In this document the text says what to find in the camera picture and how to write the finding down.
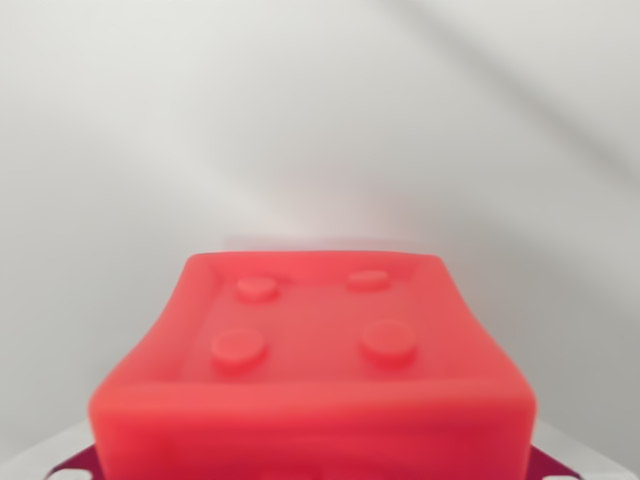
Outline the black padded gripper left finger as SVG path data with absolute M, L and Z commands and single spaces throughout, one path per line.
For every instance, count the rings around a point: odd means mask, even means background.
M 9 479 L 102 479 L 87 420 L 27 448 L 9 460 Z

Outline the black padded gripper right finger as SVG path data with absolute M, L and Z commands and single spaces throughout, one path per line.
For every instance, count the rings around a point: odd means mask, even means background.
M 624 479 L 625 468 L 559 430 L 536 430 L 529 479 Z

